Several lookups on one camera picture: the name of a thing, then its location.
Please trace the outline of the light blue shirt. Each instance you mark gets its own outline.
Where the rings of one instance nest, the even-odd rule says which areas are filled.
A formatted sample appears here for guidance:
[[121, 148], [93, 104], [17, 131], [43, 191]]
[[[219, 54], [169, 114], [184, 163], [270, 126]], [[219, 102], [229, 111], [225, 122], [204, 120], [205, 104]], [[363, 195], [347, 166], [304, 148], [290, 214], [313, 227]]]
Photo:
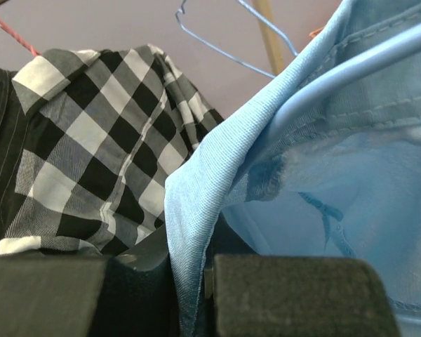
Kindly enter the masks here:
[[321, 76], [401, 33], [421, 1], [343, 1], [294, 61], [166, 181], [182, 336], [202, 336], [219, 216], [256, 252], [369, 262], [403, 336], [421, 336], [421, 51], [318, 100]]

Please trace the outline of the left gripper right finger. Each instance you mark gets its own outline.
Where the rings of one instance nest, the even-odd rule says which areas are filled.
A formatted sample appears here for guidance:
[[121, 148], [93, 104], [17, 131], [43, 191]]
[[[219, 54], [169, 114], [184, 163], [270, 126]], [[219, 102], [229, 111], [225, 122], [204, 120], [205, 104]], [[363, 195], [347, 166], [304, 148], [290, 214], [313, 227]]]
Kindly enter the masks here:
[[216, 336], [400, 336], [385, 289], [362, 260], [220, 254]]

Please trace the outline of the blue wire hanger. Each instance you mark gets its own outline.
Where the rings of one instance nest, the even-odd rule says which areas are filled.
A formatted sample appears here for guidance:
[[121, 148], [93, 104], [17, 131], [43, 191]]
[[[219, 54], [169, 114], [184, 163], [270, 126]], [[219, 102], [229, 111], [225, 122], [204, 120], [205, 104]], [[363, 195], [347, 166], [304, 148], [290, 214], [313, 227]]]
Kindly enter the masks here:
[[185, 34], [206, 48], [272, 79], [277, 75], [272, 74], [258, 20], [266, 23], [278, 36], [285, 67], [288, 60], [298, 56], [299, 49], [279, 27], [279, 16], [270, 3], [273, 23], [253, 8], [252, 1], [181, 1], [175, 19]]
[[265, 129], [272, 142], [285, 127], [318, 101], [364, 77], [421, 52], [421, 23], [321, 75], [288, 99]]

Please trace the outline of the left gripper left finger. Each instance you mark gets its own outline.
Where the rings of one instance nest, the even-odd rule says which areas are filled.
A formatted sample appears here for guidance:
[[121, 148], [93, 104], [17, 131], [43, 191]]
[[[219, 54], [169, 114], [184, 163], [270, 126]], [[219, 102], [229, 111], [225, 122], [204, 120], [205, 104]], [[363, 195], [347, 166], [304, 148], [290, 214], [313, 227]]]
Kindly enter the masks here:
[[116, 258], [0, 257], [0, 336], [175, 336], [166, 233]]

